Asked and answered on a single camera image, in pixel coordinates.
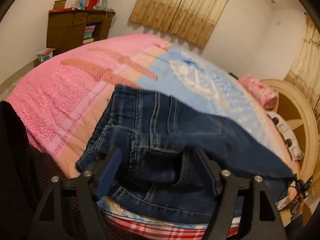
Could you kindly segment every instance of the silver bolt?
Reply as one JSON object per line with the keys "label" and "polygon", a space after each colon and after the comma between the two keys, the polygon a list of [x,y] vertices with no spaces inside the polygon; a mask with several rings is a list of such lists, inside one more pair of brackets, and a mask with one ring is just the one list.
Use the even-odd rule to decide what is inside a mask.
{"label": "silver bolt", "polygon": [[262,181],[263,181],[262,177],[259,176],[259,175],[254,176],[254,180],[255,180],[256,182],[262,182]]}
{"label": "silver bolt", "polygon": [[54,182],[54,183],[56,183],[56,182],[59,181],[59,177],[58,177],[58,176],[53,176],[53,177],[51,178],[51,181]]}
{"label": "silver bolt", "polygon": [[228,170],[223,170],[223,171],[221,171],[221,174],[222,174],[223,176],[225,176],[225,177],[229,177],[229,176],[231,175],[231,172],[228,171]]}
{"label": "silver bolt", "polygon": [[85,177],[90,177],[90,176],[92,176],[92,171],[90,171],[90,170],[84,171],[83,175]]}

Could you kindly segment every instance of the dark blue jeans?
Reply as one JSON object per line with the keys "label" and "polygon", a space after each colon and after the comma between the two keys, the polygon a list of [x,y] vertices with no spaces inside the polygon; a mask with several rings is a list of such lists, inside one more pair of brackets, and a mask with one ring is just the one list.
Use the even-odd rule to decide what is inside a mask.
{"label": "dark blue jeans", "polygon": [[[91,169],[116,146],[123,158],[109,196],[126,209],[177,223],[208,223],[215,202],[206,194],[189,148],[235,175],[266,179],[276,200],[291,182],[291,170],[232,120],[199,113],[159,92],[117,85],[83,156]],[[238,200],[235,216],[241,214]]]}

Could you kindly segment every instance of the red and white checkered fabric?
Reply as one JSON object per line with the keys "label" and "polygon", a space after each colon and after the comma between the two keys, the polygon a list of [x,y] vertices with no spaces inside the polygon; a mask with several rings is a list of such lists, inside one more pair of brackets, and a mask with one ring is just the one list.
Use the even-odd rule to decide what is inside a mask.
{"label": "red and white checkered fabric", "polygon": [[[204,229],[154,226],[112,216],[108,216],[108,218],[113,225],[152,240],[201,240],[205,232]],[[237,232],[238,228],[230,228],[228,237],[235,235]]]}

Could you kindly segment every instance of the curtain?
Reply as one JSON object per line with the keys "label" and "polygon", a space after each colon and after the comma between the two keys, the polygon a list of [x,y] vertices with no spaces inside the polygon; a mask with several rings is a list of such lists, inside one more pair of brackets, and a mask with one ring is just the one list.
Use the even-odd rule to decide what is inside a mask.
{"label": "curtain", "polygon": [[137,0],[130,21],[204,48],[228,0]]}
{"label": "curtain", "polygon": [[[299,88],[309,100],[320,131],[320,35],[309,16],[300,51],[284,80]],[[320,194],[320,155],[313,178],[311,192],[317,196]]]}

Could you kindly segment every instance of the rolled pink blanket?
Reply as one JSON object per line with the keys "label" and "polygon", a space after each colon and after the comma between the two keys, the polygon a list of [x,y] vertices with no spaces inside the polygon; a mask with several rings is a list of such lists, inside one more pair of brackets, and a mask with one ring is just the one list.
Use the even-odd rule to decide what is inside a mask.
{"label": "rolled pink blanket", "polygon": [[241,76],[238,81],[264,109],[271,110],[276,106],[278,94],[261,81],[250,75]]}

